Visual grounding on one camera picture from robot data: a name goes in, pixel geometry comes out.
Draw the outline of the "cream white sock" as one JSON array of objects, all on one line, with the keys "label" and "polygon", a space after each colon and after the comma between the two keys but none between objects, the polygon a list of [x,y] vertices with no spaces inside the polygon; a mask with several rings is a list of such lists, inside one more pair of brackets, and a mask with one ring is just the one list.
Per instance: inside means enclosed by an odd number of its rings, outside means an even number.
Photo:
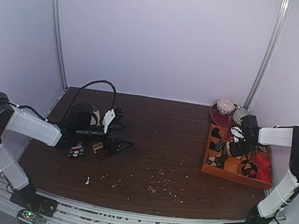
[{"label": "cream white sock", "polygon": [[231,130],[230,132],[233,137],[233,142],[238,142],[239,140],[244,138],[244,135],[242,134],[241,131]]}]

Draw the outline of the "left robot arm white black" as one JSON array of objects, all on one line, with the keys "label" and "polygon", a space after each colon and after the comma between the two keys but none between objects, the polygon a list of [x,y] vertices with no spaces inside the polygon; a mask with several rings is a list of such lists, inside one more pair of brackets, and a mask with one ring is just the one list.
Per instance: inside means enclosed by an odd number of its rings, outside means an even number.
[{"label": "left robot arm white black", "polygon": [[134,143],[113,138],[112,133],[123,130],[121,123],[124,111],[110,109],[104,115],[99,109],[87,103],[72,105],[65,117],[58,123],[50,122],[28,105],[12,103],[5,93],[0,92],[0,174],[27,209],[39,204],[36,187],[2,142],[5,131],[11,131],[58,150],[66,151],[69,158],[82,156],[90,146],[99,158],[118,154]]}]

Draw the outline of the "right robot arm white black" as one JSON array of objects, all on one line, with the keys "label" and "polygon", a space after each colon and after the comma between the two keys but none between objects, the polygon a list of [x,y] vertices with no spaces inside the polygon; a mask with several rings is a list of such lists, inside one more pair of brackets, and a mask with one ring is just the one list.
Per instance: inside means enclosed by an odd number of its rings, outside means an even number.
[{"label": "right robot arm white black", "polygon": [[280,146],[291,149],[289,168],[280,183],[259,204],[248,212],[242,224],[268,224],[285,206],[299,194],[299,125],[259,127],[257,117],[242,118],[241,137],[226,144],[232,157],[246,156],[256,146]]}]

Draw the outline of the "beige brown striped sock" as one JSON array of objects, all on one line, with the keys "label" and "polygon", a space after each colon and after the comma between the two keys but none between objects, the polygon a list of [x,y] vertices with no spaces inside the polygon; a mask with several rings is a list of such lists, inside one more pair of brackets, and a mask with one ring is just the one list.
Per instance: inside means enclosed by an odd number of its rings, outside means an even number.
[{"label": "beige brown striped sock", "polygon": [[100,111],[95,111],[93,116],[96,117],[97,123],[90,126],[91,135],[88,137],[88,142],[90,143],[90,147],[92,148],[93,153],[98,157],[99,160],[102,161],[109,157],[109,155],[105,155],[104,153],[104,146],[106,139],[112,138],[112,136],[109,132],[109,129],[107,133],[103,133],[103,117],[100,116]]}]

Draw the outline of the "red round tray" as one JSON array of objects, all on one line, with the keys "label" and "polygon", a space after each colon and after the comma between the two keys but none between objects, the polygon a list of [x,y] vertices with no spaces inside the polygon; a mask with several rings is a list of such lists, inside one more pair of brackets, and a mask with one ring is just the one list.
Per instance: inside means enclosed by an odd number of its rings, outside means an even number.
[{"label": "red round tray", "polygon": [[218,111],[217,104],[215,103],[214,105],[211,106],[210,118],[215,125],[225,128],[225,129],[229,129],[232,126],[240,127],[240,125],[235,123],[233,120],[233,114],[238,108],[239,108],[239,105],[235,105],[234,111],[232,111],[228,115],[227,114],[223,115]]}]

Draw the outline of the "striped black white sock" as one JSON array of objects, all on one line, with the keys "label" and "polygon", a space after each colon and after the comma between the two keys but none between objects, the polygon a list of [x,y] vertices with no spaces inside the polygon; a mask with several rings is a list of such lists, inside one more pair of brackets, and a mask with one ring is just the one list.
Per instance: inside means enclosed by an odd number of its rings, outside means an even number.
[{"label": "striped black white sock", "polygon": [[210,142],[209,149],[216,151],[216,152],[221,152],[224,148],[226,143],[222,140],[219,140],[217,143],[214,143],[213,141]]}]

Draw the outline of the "black sock in box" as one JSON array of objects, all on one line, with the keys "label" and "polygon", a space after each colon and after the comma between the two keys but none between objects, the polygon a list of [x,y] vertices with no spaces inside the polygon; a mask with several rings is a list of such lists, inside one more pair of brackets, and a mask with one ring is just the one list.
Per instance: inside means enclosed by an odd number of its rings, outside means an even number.
[{"label": "black sock in box", "polygon": [[221,129],[215,127],[212,131],[211,131],[211,136],[215,137],[217,139],[222,139],[223,138],[223,132],[221,131]]}]

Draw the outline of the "black red patterned sock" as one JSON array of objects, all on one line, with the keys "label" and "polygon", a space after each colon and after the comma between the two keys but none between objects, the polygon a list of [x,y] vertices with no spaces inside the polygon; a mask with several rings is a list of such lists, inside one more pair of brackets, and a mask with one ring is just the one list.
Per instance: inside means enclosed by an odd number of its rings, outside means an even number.
[{"label": "black red patterned sock", "polygon": [[254,178],[257,179],[258,178],[258,168],[257,166],[248,161],[247,159],[242,161],[242,167],[241,167],[241,174],[247,178]]}]

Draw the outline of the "argyle brown sock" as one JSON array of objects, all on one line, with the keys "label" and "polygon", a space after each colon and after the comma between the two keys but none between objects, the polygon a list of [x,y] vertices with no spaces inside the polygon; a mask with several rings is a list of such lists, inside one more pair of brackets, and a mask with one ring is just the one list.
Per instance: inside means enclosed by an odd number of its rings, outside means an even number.
[{"label": "argyle brown sock", "polygon": [[226,154],[218,154],[216,156],[208,157],[206,160],[206,164],[208,166],[216,167],[219,169],[223,169],[225,166],[225,162],[228,160],[228,155]]}]

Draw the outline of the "dark teal monkey sock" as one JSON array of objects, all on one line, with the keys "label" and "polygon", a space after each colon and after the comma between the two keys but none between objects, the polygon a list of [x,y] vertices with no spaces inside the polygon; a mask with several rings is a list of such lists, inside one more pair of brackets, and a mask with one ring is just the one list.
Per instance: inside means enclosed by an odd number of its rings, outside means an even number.
[{"label": "dark teal monkey sock", "polygon": [[84,154],[83,142],[78,141],[75,146],[73,146],[69,149],[67,157],[76,158],[76,157],[82,156],[83,154]]}]

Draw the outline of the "white patterned bowl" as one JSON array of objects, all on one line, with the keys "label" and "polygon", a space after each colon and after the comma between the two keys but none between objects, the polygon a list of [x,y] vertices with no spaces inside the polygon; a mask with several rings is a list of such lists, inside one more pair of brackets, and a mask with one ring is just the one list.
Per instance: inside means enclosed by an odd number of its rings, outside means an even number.
[{"label": "white patterned bowl", "polygon": [[217,110],[222,115],[228,115],[236,109],[236,106],[231,101],[224,98],[218,99],[216,105]]}]

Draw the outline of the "right aluminium frame post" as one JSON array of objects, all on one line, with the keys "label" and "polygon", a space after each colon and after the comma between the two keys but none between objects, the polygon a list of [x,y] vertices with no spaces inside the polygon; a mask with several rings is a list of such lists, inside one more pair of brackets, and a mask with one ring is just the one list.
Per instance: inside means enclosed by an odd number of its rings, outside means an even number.
[{"label": "right aluminium frame post", "polygon": [[290,5],[291,0],[281,0],[279,12],[276,17],[276,21],[273,27],[273,31],[271,33],[271,37],[269,39],[268,46],[266,48],[262,62],[260,63],[260,67],[256,74],[253,85],[243,105],[243,107],[249,111],[251,111],[254,108],[255,102],[257,101],[257,98],[260,94],[267,74],[270,71],[271,59],[273,59],[273,56],[280,42],[282,32],[284,31],[284,25],[287,20],[287,13],[289,12]]}]

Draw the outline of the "aluminium frame post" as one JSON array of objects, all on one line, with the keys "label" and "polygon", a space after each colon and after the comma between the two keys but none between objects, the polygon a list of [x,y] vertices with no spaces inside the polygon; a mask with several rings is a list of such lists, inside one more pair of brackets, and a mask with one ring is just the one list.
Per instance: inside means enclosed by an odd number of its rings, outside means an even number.
[{"label": "aluminium frame post", "polygon": [[60,81],[62,89],[66,90],[68,88],[65,63],[63,59],[62,51],[62,39],[61,39],[61,27],[60,27],[60,7],[59,0],[51,0],[52,2],[52,18],[53,18],[53,34],[54,34],[54,43],[55,43],[55,53],[57,58],[57,69],[60,75]]},{"label": "aluminium frame post", "polygon": [[273,56],[280,42],[282,32],[284,31],[284,25],[287,20],[287,13],[289,12],[290,5],[291,0],[281,0],[279,12],[276,17],[276,21],[273,27],[273,31],[271,33],[271,37],[269,39],[268,46],[266,48],[262,62],[260,63],[260,67],[256,74],[253,85],[243,105],[243,107],[249,111],[251,111],[254,108],[255,102],[257,101],[257,98],[260,94],[267,74],[270,71],[271,59],[273,59]]}]

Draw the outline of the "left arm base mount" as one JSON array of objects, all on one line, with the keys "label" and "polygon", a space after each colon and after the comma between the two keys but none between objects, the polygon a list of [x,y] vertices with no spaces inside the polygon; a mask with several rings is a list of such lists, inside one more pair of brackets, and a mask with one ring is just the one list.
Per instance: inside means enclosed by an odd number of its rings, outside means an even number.
[{"label": "left arm base mount", "polygon": [[15,190],[9,200],[37,215],[44,215],[47,217],[53,216],[58,205],[58,202],[54,199],[47,198],[34,191],[25,189]]}]

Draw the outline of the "left aluminium frame post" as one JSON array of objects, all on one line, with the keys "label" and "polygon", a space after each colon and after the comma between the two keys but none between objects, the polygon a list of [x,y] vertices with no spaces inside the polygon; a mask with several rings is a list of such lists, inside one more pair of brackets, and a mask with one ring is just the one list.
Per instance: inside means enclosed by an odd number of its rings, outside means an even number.
[{"label": "left aluminium frame post", "polygon": [[60,27],[60,7],[59,0],[51,0],[52,2],[52,18],[53,18],[53,34],[54,34],[54,43],[55,43],[55,53],[57,58],[57,69],[60,75],[60,81],[62,89],[66,90],[68,88],[65,63],[63,59],[62,51],[62,39],[61,39],[61,27]]}]

